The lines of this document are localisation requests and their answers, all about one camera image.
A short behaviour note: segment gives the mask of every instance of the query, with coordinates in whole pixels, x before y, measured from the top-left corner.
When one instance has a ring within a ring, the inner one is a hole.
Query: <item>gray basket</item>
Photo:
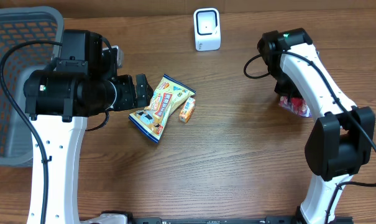
[[[0,61],[16,44],[29,40],[61,42],[63,17],[51,7],[0,9]],[[7,60],[4,79],[20,108],[25,110],[24,82],[59,55],[59,46],[26,46]],[[32,166],[32,135],[4,96],[0,86],[0,166]]]

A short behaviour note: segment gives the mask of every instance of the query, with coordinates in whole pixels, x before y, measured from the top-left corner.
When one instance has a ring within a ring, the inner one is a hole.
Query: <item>gray plastic bin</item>
[[[63,17],[51,7],[0,9],[0,61],[16,44],[29,40],[61,42]],[[26,46],[7,60],[4,79],[20,108],[25,109],[23,85],[30,74],[60,53],[59,46]],[[0,86],[0,166],[32,166],[32,135],[4,96]]]

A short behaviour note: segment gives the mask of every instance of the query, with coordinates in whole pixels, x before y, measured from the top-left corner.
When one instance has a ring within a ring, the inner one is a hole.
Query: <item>plastic container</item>
[[[29,40],[61,42],[63,17],[51,7],[0,9],[0,61],[13,46]],[[59,56],[60,47],[31,45],[7,60],[4,79],[14,99],[25,110],[23,85],[30,74]],[[0,166],[32,166],[32,135],[4,96],[0,86]]]

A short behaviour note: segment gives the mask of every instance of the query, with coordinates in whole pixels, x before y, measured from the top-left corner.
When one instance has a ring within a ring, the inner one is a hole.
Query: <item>orange and white wrapper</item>
[[[192,97],[189,97],[182,107],[182,110],[180,113],[180,121],[185,122],[185,123],[188,122],[190,119],[190,116],[192,116],[192,113],[195,110],[195,106],[196,106],[196,100]]]

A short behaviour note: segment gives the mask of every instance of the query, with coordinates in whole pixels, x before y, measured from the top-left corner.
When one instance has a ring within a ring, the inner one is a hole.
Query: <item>wooden tabletop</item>
[[[277,105],[272,77],[249,80],[242,70],[264,32],[298,27],[343,92],[376,115],[376,9],[222,14],[222,45],[213,52],[195,50],[192,16],[65,19],[66,29],[97,32],[120,46],[120,75],[144,73],[156,87],[166,73],[197,91],[190,121],[171,115],[159,144],[128,120],[132,111],[111,113],[105,128],[85,134],[80,218],[103,210],[162,218],[292,215],[312,174],[304,146],[313,120]],[[266,66],[258,60],[249,70],[259,75]],[[102,120],[90,118],[89,128]],[[31,172],[0,167],[0,223],[26,222]],[[375,153],[354,180],[376,182]],[[336,213],[376,223],[376,188],[348,186]]]

